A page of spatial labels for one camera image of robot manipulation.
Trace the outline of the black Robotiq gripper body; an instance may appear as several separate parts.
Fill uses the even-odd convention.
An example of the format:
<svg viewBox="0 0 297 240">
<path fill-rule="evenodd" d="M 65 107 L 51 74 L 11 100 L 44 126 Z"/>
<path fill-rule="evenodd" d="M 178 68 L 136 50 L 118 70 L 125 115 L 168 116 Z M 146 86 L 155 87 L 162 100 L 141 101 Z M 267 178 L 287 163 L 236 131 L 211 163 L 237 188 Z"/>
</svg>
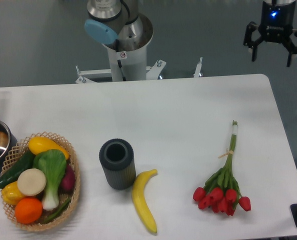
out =
<svg viewBox="0 0 297 240">
<path fill-rule="evenodd" d="M 295 0 L 262 1 L 258 31 L 265 42 L 282 44 L 290 41 L 295 8 Z"/>
</svg>

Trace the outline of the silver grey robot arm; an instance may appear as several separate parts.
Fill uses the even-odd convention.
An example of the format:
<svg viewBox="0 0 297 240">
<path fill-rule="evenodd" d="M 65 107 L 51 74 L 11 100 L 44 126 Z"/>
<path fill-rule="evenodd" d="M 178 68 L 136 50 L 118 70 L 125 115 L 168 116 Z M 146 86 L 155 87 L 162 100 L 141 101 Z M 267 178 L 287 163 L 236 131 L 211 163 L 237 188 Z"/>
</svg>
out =
<svg viewBox="0 0 297 240">
<path fill-rule="evenodd" d="M 294 0 L 264 0 L 261 21 L 251 21 L 245 30 L 243 45 L 251 50 L 251 60 L 257 59 L 262 42 L 282 44 L 288 51 L 287 66 L 297 55 L 297 28 L 293 27 Z M 84 29 L 95 41 L 114 52 L 130 52 L 146 46 L 153 37 L 153 26 L 139 13 L 137 0 L 89 0 L 89 18 Z"/>
</svg>

